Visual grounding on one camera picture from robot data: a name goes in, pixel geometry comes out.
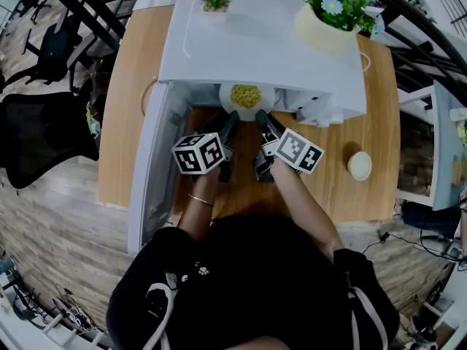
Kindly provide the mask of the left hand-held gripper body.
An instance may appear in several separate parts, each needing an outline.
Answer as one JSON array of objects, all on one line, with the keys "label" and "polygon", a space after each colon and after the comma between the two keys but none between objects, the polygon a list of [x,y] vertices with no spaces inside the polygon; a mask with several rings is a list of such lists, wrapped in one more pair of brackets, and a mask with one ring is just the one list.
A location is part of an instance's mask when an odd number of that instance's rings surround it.
[{"label": "left hand-held gripper body", "polygon": [[232,140],[233,136],[230,133],[193,134],[183,136],[171,148],[171,152],[180,173],[190,175],[193,182],[196,182],[200,175],[219,168],[219,181],[227,183],[232,174]]}]

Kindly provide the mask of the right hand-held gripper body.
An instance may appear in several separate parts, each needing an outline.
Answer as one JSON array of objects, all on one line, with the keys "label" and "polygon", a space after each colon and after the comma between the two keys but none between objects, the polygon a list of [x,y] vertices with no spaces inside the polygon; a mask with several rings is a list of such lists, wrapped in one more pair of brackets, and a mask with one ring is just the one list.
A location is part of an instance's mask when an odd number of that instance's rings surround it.
[{"label": "right hand-held gripper body", "polygon": [[324,155],[324,150],[302,135],[286,128],[280,138],[264,142],[255,159],[258,181],[273,181],[270,169],[275,158],[280,158],[298,173],[311,174]]}]

